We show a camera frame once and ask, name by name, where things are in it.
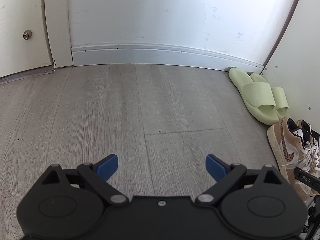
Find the blue gripper pad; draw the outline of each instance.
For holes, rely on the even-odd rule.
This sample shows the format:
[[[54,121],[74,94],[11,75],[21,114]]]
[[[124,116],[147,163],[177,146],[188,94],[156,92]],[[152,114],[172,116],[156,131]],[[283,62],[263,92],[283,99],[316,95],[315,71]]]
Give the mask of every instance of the blue gripper pad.
[[[216,182],[218,182],[220,179],[227,175],[226,168],[217,161],[215,161],[209,155],[205,159],[205,168]]]
[[[107,181],[118,169],[118,156],[113,155],[97,166],[96,174]]]

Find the slipper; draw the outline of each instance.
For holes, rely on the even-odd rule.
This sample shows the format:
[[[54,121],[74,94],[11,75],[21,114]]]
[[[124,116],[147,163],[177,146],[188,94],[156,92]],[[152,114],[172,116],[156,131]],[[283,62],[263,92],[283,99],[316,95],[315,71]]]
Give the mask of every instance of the slipper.
[[[245,71],[235,67],[229,70],[229,77],[254,118],[267,125],[273,125],[279,121],[274,111],[276,102],[269,83],[253,82]]]
[[[268,83],[267,80],[263,76],[260,76],[259,74],[253,73],[250,75],[251,79],[254,82],[265,82]],[[276,102],[275,111],[279,119],[282,119],[284,117],[290,117],[288,108],[288,102],[287,98],[285,97],[285,93],[283,88],[273,88],[271,87],[273,98]]]

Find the door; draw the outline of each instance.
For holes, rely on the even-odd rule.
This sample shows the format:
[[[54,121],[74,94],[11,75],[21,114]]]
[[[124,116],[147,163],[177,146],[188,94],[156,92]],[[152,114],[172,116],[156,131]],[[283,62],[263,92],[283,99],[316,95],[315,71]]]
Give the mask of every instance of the door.
[[[44,0],[0,0],[0,77],[49,65]]]

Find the baseboard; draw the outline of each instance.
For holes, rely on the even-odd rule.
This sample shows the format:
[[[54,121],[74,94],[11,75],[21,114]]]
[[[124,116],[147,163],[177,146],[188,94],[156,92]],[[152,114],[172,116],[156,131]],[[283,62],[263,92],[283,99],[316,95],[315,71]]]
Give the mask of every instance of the baseboard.
[[[34,76],[40,76],[44,74],[49,74],[52,73],[53,71],[53,66],[44,66],[44,67],[38,67],[38,68],[33,68],[33,69],[28,69],[25,71],[21,71],[18,73],[14,73],[5,77],[0,78],[0,85],[5,84],[11,81],[23,79],[23,78],[28,78],[28,77],[34,77]]]
[[[228,71],[237,67],[260,73],[263,65],[201,49],[157,44],[104,44],[71,48],[73,65],[161,64],[200,67]]]

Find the sneaker sole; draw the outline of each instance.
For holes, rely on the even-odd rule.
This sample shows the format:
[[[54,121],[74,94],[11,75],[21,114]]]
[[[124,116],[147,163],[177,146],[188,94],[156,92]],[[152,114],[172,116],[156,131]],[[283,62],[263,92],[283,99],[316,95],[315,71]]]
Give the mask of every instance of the sneaker sole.
[[[273,154],[276,157],[276,161],[279,166],[279,171],[280,171],[281,175],[287,180],[287,182],[289,182],[287,170],[285,167],[282,166],[282,165],[285,165],[286,162],[285,162],[282,150],[281,150],[281,148],[278,144],[278,141],[276,139],[276,135],[275,135],[275,132],[273,129],[274,126],[275,125],[272,125],[271,127],[268,128],[268,131],[267,131],[268,140],[269,140],[271,149],[273,151]]]

